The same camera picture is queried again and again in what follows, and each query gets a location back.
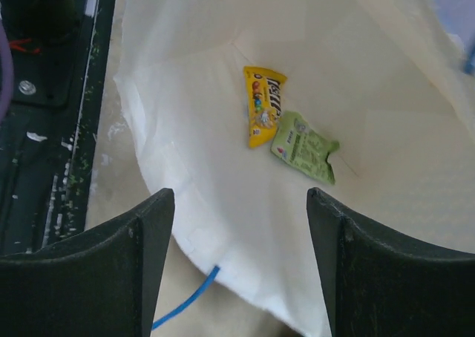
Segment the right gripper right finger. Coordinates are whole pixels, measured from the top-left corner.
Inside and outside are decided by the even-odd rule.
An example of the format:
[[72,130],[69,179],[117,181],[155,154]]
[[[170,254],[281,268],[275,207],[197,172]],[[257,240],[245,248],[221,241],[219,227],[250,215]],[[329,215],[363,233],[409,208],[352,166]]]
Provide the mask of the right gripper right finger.
[[412,238],[314,188],[312,245],[333,336],[472,336],[474,255]]

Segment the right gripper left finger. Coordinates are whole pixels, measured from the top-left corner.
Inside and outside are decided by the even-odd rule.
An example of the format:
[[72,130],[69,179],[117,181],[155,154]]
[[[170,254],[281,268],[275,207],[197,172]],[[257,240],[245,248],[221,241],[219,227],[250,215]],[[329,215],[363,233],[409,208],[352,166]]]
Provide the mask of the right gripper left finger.
[[149,336],[174,221],[162,189],[34,253],[1,258],[3,336]]

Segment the green snack pack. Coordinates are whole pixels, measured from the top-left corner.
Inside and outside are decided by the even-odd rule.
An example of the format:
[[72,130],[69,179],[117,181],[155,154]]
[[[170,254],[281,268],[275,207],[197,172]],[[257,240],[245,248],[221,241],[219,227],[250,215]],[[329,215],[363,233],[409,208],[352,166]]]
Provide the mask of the green snack pack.
[[338,141],[322,137],[298,112],[285,111],[272,141],[271,152],[306,176],[334,185],[335,176],[328,158],[339,148]]

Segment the yellow M&M's packet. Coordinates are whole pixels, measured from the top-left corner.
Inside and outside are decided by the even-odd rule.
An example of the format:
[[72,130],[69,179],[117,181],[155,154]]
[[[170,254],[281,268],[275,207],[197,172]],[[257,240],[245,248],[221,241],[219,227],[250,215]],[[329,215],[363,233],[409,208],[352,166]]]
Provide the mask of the yellow M&M's packet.
[[255,66],[243,68],[248,96],[249,147],[257,148],[272,140],[282,114],[281,88],[287,77]]

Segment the blue checkered paper bag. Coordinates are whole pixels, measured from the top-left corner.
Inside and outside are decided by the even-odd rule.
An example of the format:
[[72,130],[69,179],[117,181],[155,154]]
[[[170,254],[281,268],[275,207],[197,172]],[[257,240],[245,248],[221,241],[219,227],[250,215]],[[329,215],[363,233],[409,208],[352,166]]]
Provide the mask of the blue checkered paper bag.
[[316,182],[251,149],[243,68],[321,135],[343,204],[474,250],[474,0],[127,0],[115,81],[151,192],[202,272],[305,336],[330,326],[307,220]]

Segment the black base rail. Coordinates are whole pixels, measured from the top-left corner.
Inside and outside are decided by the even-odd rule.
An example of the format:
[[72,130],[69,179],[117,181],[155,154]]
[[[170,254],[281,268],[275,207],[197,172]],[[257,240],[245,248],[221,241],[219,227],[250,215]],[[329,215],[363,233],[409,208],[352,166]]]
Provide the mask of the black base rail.
[[80,233],[116,0],[1,0],[14,65],[1,120],[1,253]]

